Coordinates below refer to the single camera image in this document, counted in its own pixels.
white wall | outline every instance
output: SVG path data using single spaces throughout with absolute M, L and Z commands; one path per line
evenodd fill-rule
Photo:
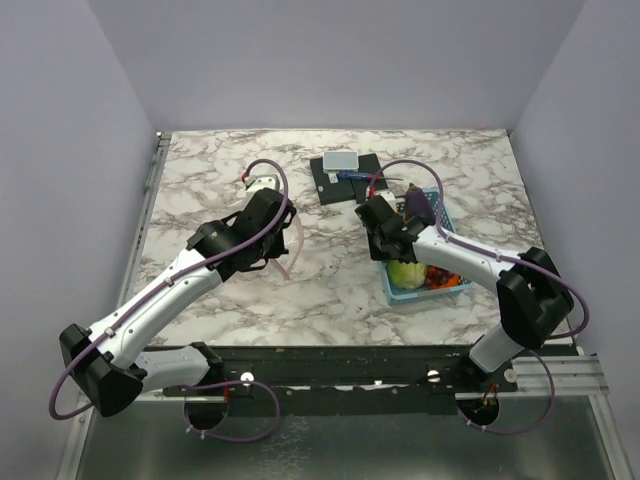
M 545 244 L 590 300 L 640 476 L 640 2 L 589 0 L 512 136 Z
M 584 0 L 88 0 L 158 130 L 513 128 Z
M 0 65 L 0 478 L 37 480 L 58 335 L 114 306 L 155 136 L 83 0 L 3 1 Z

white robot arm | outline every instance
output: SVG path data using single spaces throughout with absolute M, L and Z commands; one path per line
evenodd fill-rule
M 489 247 L 445 232 L 412 217 L 405 223 L 382 196 L 356 209 L 369 237 L 373 260 L 398 259 L 434 265 L 472 280 L 498 297 L 500 323 L 471 348 L 461 368 L 476 378 L 497 370 L 523 349 L 542 346 L 573 309 L 569 291 L 539 271 L 558 275 L 549 255 L 532 247 L 525 253 Z M 493 256 L 476 253 L 491 252 Z
M 201 225 L 173 262 L 134 298 L 88 329 L 72 324 L 60 335 L 65 365 L 103 416 L 126 408 L 140 393 L 165 387 L 194 386 L 219 378 L 220 359 L 203 343 L 145 351 L 151 339 L 204 293 L 236 272 L 259 270 L 287 253 L 283 230 L 296 210 L 286 202 L 283 214 L 259 241 L 236 248 L 269 228 L 283 195 L 262 182 L 244 210 Z M 224 252 L 236 252 L 210 263 Z
M 264 268 L 268 259 L 287 253 L 282 230 L 290 225 L 296 213 L 290 202 L 286 214 L 259 242 L 237 249 L 224 260 L 203 265 L 203 260 L 233 250 L 273 221 L 282 200 L 275 190 L 259 190 L 242 212 L 201 225 L 188 240 L 187 248 L 127 304 L 89 329 L 73 324 L 62 332 L 60 343 L 65 364 L 68 369 L 69 365 L 75 365 L 71 376 L 103 416 L 120 412 L 142 392 L 220 381 L 222 362 L 203 343 L 172 350 L 145 351 L 145 348 L 189 304 L 235 272 Z M 486 375 L 523 348 L 541 346 L 573 308 L 569 292 L 557 282 L 506 260 L 526 259 L 529 264 L 557 274 L 543 250 L 531 248 L 518 254 L 463 239 L 467 245 L 492 250 L 497 258 L 480 255 L 452 242 L 452 238 L 462 237 L 447 234 L 445 238 L 420 217 L 412 217 L 405 224 L 380 196 L 368 199 L 356 213 L 367 229 L 372 259 L 435 265 L 497 295 L 501 323 L 478 340 L 459 365 L 460 375 L 469 377 L 471 383 L 484 381 Z M 258 261 L 265 263 L 256 267 Z M 178 279 L 176 272 L 184 274 Z M 118 318 L 122 322 L 114 329 Z

purple wire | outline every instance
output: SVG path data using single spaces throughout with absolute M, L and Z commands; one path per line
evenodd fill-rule
M 282 417 L 280 415 L 280 401 L 278 400 L 278 396 L 276 395 L 276 392 L 274 392 L 268 385 L 265 385 L 262 382 L 258 382 L 258 381 L 255 381 L 255 380 L 251 380 L 251 381 L 247 381 L 247 380 L 230 380 L 228 382 L 212 383 L 210 385 L 198 385 L 196 387 L 182 387 L 182 388 L 184 390 L 198 391 L 198 390 L 209 390 L 211 388 L 230 387 L 230 386 L 233 386 L 233 385 L 246 385 L 246 384 L 255 385 L 256 387 L 260 387 L 263 390 L 266 390 L 266 392 L 273 399 L 273 405 L 275 406 L 276 413 L 275 413 L 275 416 L 274 416 L 273 423 L 271 424 L 271 426 L 265 432 L 263 432 L 263 433 L 261 433 L 259 435 L 254 435 L 253 437 L 229 437 L 229 436 L 226 436 L 226 435 L 220 435 L 219 433 L 213 433 L 211 430 L 198 430 L 197 428 L 195 428 L 191 424 L 191 420 L 189 419 L 189 414 L 187 413 L 187 411 L 185 409 L 184 420 L 185 420 L 185 422 L 187 422 L 187 425 L 189 426 L 189 430 L 188 431 L 193 431 L 193 432 L 198 433 L 200 435 L 204 435 L 205 437 L 216 438 L 218 440 L 223 440 L 225 442 L 233 442 L 233 443 L 252 443 L 252 442 L 257 442 L 259 440 L 262 440 L 263 438 L 268 437 L 272 433 L 274 433 L 278 429 L 278 427 L 280 427 L 280 420 L 282 419 Z
M 478 425 L 477 423 L 473 423 L 462 412 L 462 410 L 458 408 L 458 415 L 460 415 L 464 419 L 464 421 L 467 423 L 468 426 L 475 428 L 476 430 L 480 430 L 484 433 L 492 433 L 493 435 L 519 435 L 521 433 L 528 433 L 528 432 L 531 432 L 532 430 L 535 430 L 536 428 L 540 427 L 544 422 L 546 422 L 549 419 L 549 417 L 551 416 L 551 412 L 553 412 L 553 408 L 556 405 L 556 385 L 553 382 L 553 376 L 551 375 L 551 370 L 549 370 L 549 366 L 542 359 L 542 357 L 538 355 L 536 352 L 534 352 L 533 350 L 529 350 L 529 353 L 534 357 L 536 357 L 536 359 L 540 362 L 540 364 L 544 368 L 544 371 L 547 373 L 547 377 L 549 378 L 549 387 L 551 388 L 551 395 L 549 395 L 549 404 L 547 405 L 547 409 L 540 416 L 540 418 L 536 420 L 534 423 L 532 423 L 531 425 L 528 425 L 526 427 L 501 430 L 498 428 L 491 428 L 483 425 Z
M 235 247 L 230 248 L 229 250 L 226 250 L 218 255 L 214 255 L 213 257 L 204 259 L 201 262 L 195 263 L 190 267 L 180 270 L 179 272 L 175 273 L 171 277 L 171 280 L 173 280 L 174 282 L 177 282 L 180 278 L 193 272 L 194 270 L 197 270 L 202 267 L 206 267 L 207 265 L 211 265 L 212 263 L 219 262 L 220 260 L 223 260 L 229 255 L 233 255 L 234 253 L 237 253 L 240 250 L 243 250 L 244 248 L 247 248 L 253 245 L 262 237 L 264 237 L 267 233 L 269 233 L 269 231 L 276 225 L 276 223 L 278 223 L 278 221 L 284 214 L 284 211 L 287 207 L 287 202 L 289 200 L 289 183 L 287 182 L 287 177 L 284 173 L 284 170 L 282 170 L 280 165 L 278 165 L 273 160 L 267 160 L 262 158 L 259 160 L 254 160 L 247 167 L 245 174 L 248 174 L 249 172 L 251 172 L 251 169 L 253 169 L 253 167 L 261 163 L 267 163 L 271 165 L 278 171 L 278 173 L 282 177 L 282 203 L 280 204 L 280 207 L 278 208 L 278 211 L 276 212 L 276 215 L 273 217 L 273 219 L 267 224 L 266 227 L 260 230 L 257 234 L 255 234 L 249 240 L 246 240 L 240 243 L 239 245 L 236 245 Z M 120 328 L 124 322 L 126 322 L 129 318 L 131 318 L 131 316 L 136 311 L 138 311 L 140 307 L 142 307 L 144 304 L 146 304 L 149 300 L 151 300 L 153 297 L 155 297 L 158 293 L 160 293 L 162 290 L 164 290 L 167 287 L 168 287 L 167 283 L 162 282 L 158 284 L 155 288 L 151 289 L 146 295 L 142 296 L 136 303 L 134 303 L 131 306 L 131 308 L 129 308 L 126 312 L 124 312 L 120 316 L 120 318 L 116 322 L 114 322 L 113 325 L 111 325 L 111 329 L 114 332 L 117 331 L 118 328 Z M 106 333 L 101 334 L 91 344 L 89 344 L 84 350 L 82 350 L 73 360 L 71 360 L 69 365 L 67 365 L 67 368 L 64 369 L 64 371 L 60 375 L 60 378 L 58 378 L 58 380 L 56 381 L 56 384 L 53 387 L 53 391 L 51 392 L 51 396 L 49 397 L 49 415 L 51 415 L 51 418 L 53 418 L 54 420 L 68 420 L 69 418 L 73 418 L 76 415 L 80 415 L 81 413 L 91 408 L 92 405 L 88 404 L 73 412 L 60 414 L 56 410 L 56 400 L 58 399 L 58 395 L 60 394 L 62 385 L 64 384 L 67 377 L 71 375 L 73 370 L 80 364 L 80 362 L 82 362 L 87 357 L 87 355 L 89 355 L 89 353 L 95 350 L 107 338 L 108 338 L 108 335 Z
M 545 275 L 547 277 L 549 277 L 551 280 L 559 283 L 560 285 L 562 285 L 563 287 L 565 287 L 567 290 L 569 290 L 571 293 L 573 293 L 573 295 L 578 299 L 578 302 L 580 302 L 580 305 L 582 306 L 582 313 L 583 313 L 583 319 L 582 319 L 582 323 L 580 323 L 580 325 L 578 325 L 575 329 L 570 330 L 566 333 L 559 333 L 557 335 L 551 335 L 549 337 L 549 340 L 554 340 L 557 338 L 567 338 L 567 337 L 571 337 L 573 335 L 577 335 L 578 333 L 582 332 L 585 328 L 587 328 L 587 326 L 589 325 L 589 321 L 591 319 L 591 311 L 589 309 L 589 305 L 587 305 L 587 300 L 582 296 L 582 294 L 580 292 L 578 292 L 574 287 L 572 287 L 566 280 L 564 280 L 562 277 L 554 274 L 553 272 L 550 272 L 549 270 L 546 270 L 545 268 L 542 268 L 534 263 L 528 262 L 526 260 L 523 260 L 521 258 L 517 258 L 517 257 L 510 257 L 510 256 L 504 256 L 504 257 L 500 257 L 499 255 L 496 254 L 496 252 L 491 251 L 491 250 L 487 250 L 485 248 L 482 247 L 478 247 L 477 245 L 473 245 L 471 243 L 465 242 L 464 240 L 461 240 L 459 238 L 457 238 L 455 235 L 452 235 L 450 232 L 447 232 L 445 230 L 445 228 L 442 226 L 442 214 L 444 211 L 444 186 L 442 184 L 442 180 L 440 179 L 440 176 L 436 173 L 436 171 L 431 168 L 430 166 L 428 166 L 427 164 L 423 163 L 423 162 L 419 162 L 418 160 L 394 160 L 392 162 L 387 163 L 384 167 L 382 167 L 380 170 L 378 170 L 378 172 L 374 175 L 374 178 L 371 180 L 371 183 L 369 183 L 369 189 L 373 189 L 373 184 L 375 183 L 375 177 L 376 176 L 380 176 L 382 175 L 382 172 L 384 172 L 387 168 L 393 166 L 393 165 L 398 165 L 401 163 L 408 163 L 411 165 L 417 165 L 419 167 L 425 168 L 426 170 L 429 171 L 429 173 L 431 173 L 431 175 L 433 175 L 433 178 L 435 178 L 436 183 L 438 184 L 438 190 L 440 192 L 440 198 L 438 199 L 438 204 L 436 205 L 436 228 L 438 229 L 438 233 L 440 235 L 442 235 L 447 241 L 450 241 L 451 243 L 458 245 L 460 247 L 466 248 L 468 250 L 471 250 L 472 252 L 476 252 L 479 253 L 481 255 L 486 255 L 488 257 L 494 258 L 498 261 L 500 260 L 506 260 L 508 262 L 512 262 L 518 265 L 522 265 L 523 267 L 529 268 L 531 270 L 534 270 L 538 273 L 541 273 L 542 275 Z

purple cable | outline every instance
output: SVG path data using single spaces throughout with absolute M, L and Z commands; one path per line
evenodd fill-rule
M 220 435 L 218 433 L 213 433 L 211 430 L 198 430 L 197 428 L 195 428 L 191 424 L 191 420 L 189 419 L 189 414 L 185 410 L 185 412 L 184 412 L 184 420 L 185 420 L 185 422 L 187 422 L 187 425 L 189 427 L 187 432 L 193 431 L 193 432 L 196 432 L 196 433 L 200 434 L 201 436 L 204 435 L 205 437 L 216 438 L 218 440 L 224 440 L 225 442 L 233 442 L 233 443 L 252 443 L 252 442 L 257 442 L 259 440 L 262 440 L 263 438 L 267 438 L 269 435 L 271 435 L 273 432 L 275 432 L 278 429 L 278 427 L 280 426 L 280 420 L 282 418 L 280 416 L 280 402 L 278 401 L 278 396 L 276 395 L 276 392 L 274 392 L 269 386 L 265 385 L 262 382 L 258 382 L 258 381 L 255 381 L 255 380 L 251 380 L 251 381 L 247 381 L 247 380 L 231 380 L 231 381 L 228 381 L 228 382 L 212 383 L 210 385 L 198 385 L 197 387 L 182 387 L 182 388 L 184 390 L 198 391 L 198 390 L 208 390 L 208 389 L 211 389 L 211 388 L 230 387 L 230 386 L 233 386 L 233 385 L 246 385 L 246 384 L 255 385 L 256 387 L 260 387 L 263 390 L 266 390 L 266 392 L 273 399 L 273 405 L 275 406 L 275 409 L 276 409 L 275 419 L 274 419 L 273 423 L 271 424 L 271 426 L 265 432 L 263 432 L 263 433 L 261 433 L 259 435 L 254 435 L 253 437 L 228 437 L 226 435 Z
M 553 408 L 555 407 L 555 404 L 556 404 L 556 385 L 553 382 L 553 376 L 551 375 L 551 370 L 549 370 L 549 366 L 545 363 L 542 357 L 538 355 L 536 352 L 534 352 L 533 350 L 529 350 L 529 353 L 534 357 L 536 357 L 536 359 L 540 362 L 540 364 L 544 368 L 544 371 L 547 373 L 547 377 L 549 378 L 549 387 L 551 388 L 551 395 L 549 395 L 549 404 L 547 405 L 547 409 L 540 416 L 540 418 L 536 420 L 534 423 L 532 423 L 531 425 L 526 427 L 500 430 L 497 428 L 491 428 L 483 425 L 478 425 L 477 423 L 473 423 L 471 420 L 469 420 L 469 418 L 467 418 L 467 416 L 462 412 L 462 410 L 458 409 L 458 415 L 460 415 L 464 419 L 464 421 L 467 423 L 468 426 L 475 428 L 476 430 L 480 430 L 481 432 L 492 433 L 494 435 L 519 435 L 521 433 L 528 433 L 528 432 L 531 432 L 532 430 L 535 430 L 536 428 L 541 426 L 544 422 L 546 422 L 549 419 L 549 417 L 551 416 L 551 412 L 553 412 Z
M 267 224 L 266 227 L 260 230 L 257 234 L 255 234 L 249 240 L 246 240 L 240 243 L 239 245 L 236 245 L 235 247 L 230 248 L 229 250 L 226 250 L 218 255 L 214 255 L 213 257 L 202 260 L 201 262 L 195 263 L 190 267 L 187 267 L 184 270 L 181 270 L 175 273 L 171 277 L 171 280 L 173 280 L 174 282 L 177 282 L 180 278 L 193 272 L 194 270 L 197 270 L 202 267 L 206 267 L 207 265 L 210 265 L 212 263 L 219 262 L 220 260 L 223 260 L 229 255 L 233 255 L 234 253 L 237 253 L 240 250 L 253 245 L 262 237 L 264 237 L 267 233 L 269 233 L 269 231 L 276 225 L 276 223 L 278 223 L 278 221 L 284 214 L 285 208 L 287 207 L 287 202 L 289 200 L 289 183 L 287 182 L 287 177 L 284 173 L 284 170 L 282 170 L 280 165 L 278 165 L 273 160 L 267 160 L 267 159 L 254 160 L 247 167 L 247 170 L 245 171 L 245 175 L 251 172 L 251 169 L 253 169 L 253 167 L 261 163 L 267 163 L 271 165 L 278 171 L 278 173 L 282 177 L 282 203 L 280 204 L 280 207 L 278 208 L 278 211 L 276 212 L 273 219 Z M 124 312 L 120 316 L 120 318 L 116 322 L 114 322 L 113 325 L 111 325 L 111 329 L 114 332 L 117 331 L 122 326 L 122 324 L 131 317 L 131 315 L 133 315 L 136 311 L 138 311 L 140 307 L 142 307 L 145 303 L 147 303 L 149 300 L 151 300 L 153 297 L 155 297 L 158 293 L 160 293 L 162 290 L 164 290 L 167 287 L 168 285 L 165 282 L 157 285 L 155 288 L 149 291 L 149 293 L 147 293 L 142 298 L 140 298 L 136 303 L 134 303 L 131 306 L 131 308 L 129 308 L 129 310 Z M 64 384 L 64 381 L 67 379 L 67 377 L 71 375 L 73 370 L 80 364 L 80 362 L 82 362 L 87 357 L 87 355 L 89 355 L 89 353 L 95 350 L 96 347 L 98 347 L 107 338 L 108 338 L 108 335 L 106 333 L 101 334 L 98 338 L 95 339 L 95 341 L 93 341 L 84 350 L 82 350 L 73 360 L 71 360 L 69 365 L 67 365 L 67 368 L 64 369 L 64 371 L 60 375 L 60 378 L 58 378 L 58 380 L 56 381 L 56 384 L 53 387 L 53 391 L 51 392 L 51 396 L 49 397 L 49 415 L 51 415 L 51 418 L 53 418 L 54 420 L 68 420 L 69 418 L 73 418 L 76 415 L 80 415 L 81 413 L 91 408 L 92 405 L 87 404 L 71 413 L 60 414 L 56 411 L 56 400 L 58 399 L 58 395 L 60 394 L 62 385 Z
M 431 175 L 433 175 L 433 178 L 435 178 L 436 183 L 438 184 L 438 190 L 440 192 L 440 198 L 438 199 L 438 204 L 436 206 L 436 228 L 438 229 L 438 233 L 440 235 L 442 235 L 447 241 L 450 241 L 451 243 L 458 245 L 460 247 L 466 248 L 467 250 L 471 250 L 472 252 L 476 252 L 479 253 L 481 255 L 486 255 L 488 257 L 494 258 L 498 261 L 500 260 L 506 260 L 508 262 L 512 262 L 518 265 L 522 265 L 523 267 L 529 268 L 531 270 L 534 270 L 538 273 L 541 273 L 542 275 L 545 275 L 547 277 L 549 277 L 551 280 L 559 283 L 560 285 L 562 285 L 563 287 L 565 287 L 567 290 L 569 290 L 571 293 L 573 293 L 573 295 L 578 299 L 578 302 L 580 302 L 580 305 L 582 306 L 582 313 L 584 315 L 583 319 L 582 319 L 582 323 L 580 325 L 578 325 L 575 329 L 568 331 L 567 333 L 559 333 L 557 335 L 551 335 L 549 337 L 549 340 L 553 340 L 553 339 L 557 339 L 557 338 L 567 338 L 567 337 L 571 337 L 573 335 L 577 335 L 578 333 L 582 332 L 585 328 L 587 328 L 587 325 L 589 325 L 589 321 L 591 318 L 591 312 L 589 310 L 589 305 L 587 305 L 587 300 L 582 296 L 582 294 L 580 292 L 578 292 L 575 288 L 573 288 L 569 283 L 567 283 L 566 280 L 564 280 L 562 277 L 559 277 L 558 275 L 554 274 L 553 272 L 550 272 L 549 270 L 546 270 L 538 265 L 535 265 L 531 262 L 527 262 L 526 260 L 523 260 L 521 258 L 517 258 L 517 257 L 509 257 L 509 256 L 504 256 L 504 257 L 500 257 L 499 255 L 496 254 L 496 252 L 491 251 L 491 250 L 487 250 L 485 248 L 482 247 L 478 247 L 477 245 L 473 245 L 470 244 L 468 242 L 465 242 L 464 240 L 460 240 L 459 238 L 457 238 L 455 235 L 451 234 L 451 232 L 448 232 L 445 230 L 445 228 L 442 226 L 442 213 L 444 211 L 444 186 L 442 184 L 442 180 L 440 179 L 440 177 L 438 176 L 438 174 L 436 173 L 436 171 L 431 168 L 430 166 L 428 166 L 427 164 L 423 163 L 423 162 L 419 162 L 418 160 L 394 160 L 392 162 L 387 163 L 384 167 L 382 167 L 380 170 L 378 170 L 378 172 L 374 175 L 374 178 L 372 178 L 371 183 L 369 184 L 369 190 L 373 191 L 373 184 L 375 183 L 375 177 L 376 176 L 380 176 L 382 175 L 382 172 L 384 172 L 387 168 L 393 166 L 393 165 L 398 165 L 401 163 L 408 163 L 411 165 L 417 165 L 419 167 L 425 168 L 429 171 L 429 173 L 431 173 Z

